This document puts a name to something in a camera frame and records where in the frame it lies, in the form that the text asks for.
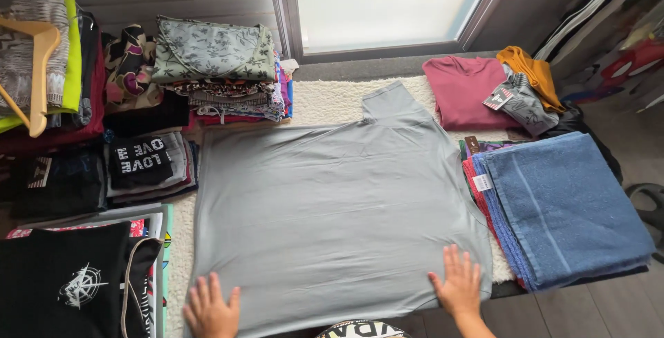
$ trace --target finger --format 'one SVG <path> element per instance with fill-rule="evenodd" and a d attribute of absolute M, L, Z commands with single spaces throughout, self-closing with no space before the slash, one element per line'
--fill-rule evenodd
<path fill-rule="evenodd" d="M 185 304 L 182 307 L 182 313 L 185 315 L 185 319 L 189 324 L 189 329 L 191 329 L 192 332 L 197 331 L 199 326 L 199 321 L 198 319 L 196 319 L 196 316 L 194 316 L 194 312 L 191 310 L 191 307 Z"/>
<path fill-rule="evenodd" d="M 473 265 L 470 263 L 470 253 L 463 253 L 463 278 L 470 280 L 473 276 Z"/>
<path fill-rule="evenodd" d="M 454 272 L 459 272 L 459 248 L 456 244 L 452 244 L 452 266 L 454 267 Z"/>
<path fill-rule="evenodd" d="M 201 314 L 201 299 L 199 298 L 199 291 L 194 286 L 189 289 L 189 304 L 194 311 L 196 316 Z"/>
<path fill-rule="evenodd" d="M 201 308 L 210 305 L 210 290 L 208 289 L 205 277 L 199 277 L 199 298 L 201 299 Z"/>
<path fill-rule="evenodd" d="M 479 289 L 479 264 L 475 264 L 473 267 L 473 288 L 475 290 Z"/>
<path fill-rule="evenodd" d="M 216 272 L 210 273 L 210 302 L 223 301 L 224 297 L 221 294 L 221 285 L 219 285 L 219 275 Z"/>
<path fill-rule="evenodd" d="M 236 286 L 233 288 L 233 292 L 230 294 L 230 300 L 228 301 L 228 307 L 231 311 L 240 310 L 240 288 Z"/>
<path fill-rule="evenodd" d="M 436 295 L 440 297 L 440 291 L 443 290 L 443 282 L 440 280 L 440 277 L 438 277 L 438 275 L 433 272 L 429 272 L 428 275 L 429 280 L 434 285 L 434 291 L 436 291 Z"/>
<path fill-rule="evenodd" d="M 454 274 L 454 262 L 452 261 L 452 252 L 447 246 L 443 248 L 443 263 L 445 265 L 445 279 L 448 279 Z"/>

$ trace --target gray floor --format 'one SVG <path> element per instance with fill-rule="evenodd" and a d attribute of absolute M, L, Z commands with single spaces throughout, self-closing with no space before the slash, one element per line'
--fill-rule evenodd
<path fill-rule="evenodd" d="M 295 71 L 294 79 L 365 81 L 417 76 L 424 74 L 421 65 L 429 58 L 304 65 Z M 586 123 L 620 162 L 625 187 L 637 182 L 664 185 L 664 107 L 634 114 L 622 110 L 626 100 L 615 96 L 585 105 Z M 664 266 L 655 262 L 644 274 L 489 300 L 481 312 L 498 337 L 664 337 Z M 443 309 L 383 321 L 413 338 L 460 337 Z M 311 336 L 311 332 L 302 335 Z"/>

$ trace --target wooden floor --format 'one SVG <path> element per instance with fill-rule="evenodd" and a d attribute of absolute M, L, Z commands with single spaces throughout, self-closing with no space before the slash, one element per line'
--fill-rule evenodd
<path fill-rule="evenodd" d="M 664 185 L 664 105 L 634 114 L 623 110 L 627 100 L 616 96 L 584 105 L 586 123 L 620 162 L 624 187 Z M 497 337 L 664 337 L 664 266 L 653 261 L 644 274 L 489 300 L 481 312 Z M 413 338 L 460 336 L 443 309 L 386 322 Z"/>

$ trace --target t-shirt sleeve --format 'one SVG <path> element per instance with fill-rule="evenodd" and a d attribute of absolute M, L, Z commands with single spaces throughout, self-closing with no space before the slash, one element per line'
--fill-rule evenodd
<path fill-rule="evenodd" d="M 364 96 L 362 112 L 367 122 L 383 127 L 410 127 L 432 119 L 399 81 Z"/>

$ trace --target compass graphic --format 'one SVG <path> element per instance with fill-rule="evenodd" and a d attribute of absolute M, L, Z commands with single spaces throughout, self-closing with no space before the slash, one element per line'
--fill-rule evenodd
<path fill-rule="evenodd" d="M 81 309 L 81 306 L 94 298 L 100 286 L 108 284 L 107 282 L 100 282 L 102 280 L 101 272 L 90 267 L 90 263 L 87 263 L 86 266 L 73 275 L 74 279 L 60 288 L 60 295 L 67 297 L 65 303 L 68 306 L 78 309 Z"/>

